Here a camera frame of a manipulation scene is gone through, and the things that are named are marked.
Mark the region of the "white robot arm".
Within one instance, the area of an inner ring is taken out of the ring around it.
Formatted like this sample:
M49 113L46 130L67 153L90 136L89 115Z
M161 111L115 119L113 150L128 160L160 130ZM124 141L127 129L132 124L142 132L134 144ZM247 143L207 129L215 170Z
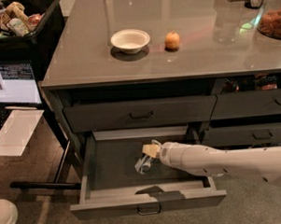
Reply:
M140 174L159 159L170 168L195 176L231 175L281 187L281 146L223 150L153 140L150 145L142 146L142 155L135 165Z

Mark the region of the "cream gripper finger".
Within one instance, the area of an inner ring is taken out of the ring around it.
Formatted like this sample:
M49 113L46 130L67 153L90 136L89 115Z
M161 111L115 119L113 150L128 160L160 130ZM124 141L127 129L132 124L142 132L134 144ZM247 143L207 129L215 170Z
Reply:
M143 145L142 153L148 155L150 158L158 158L161 147L157 144Z

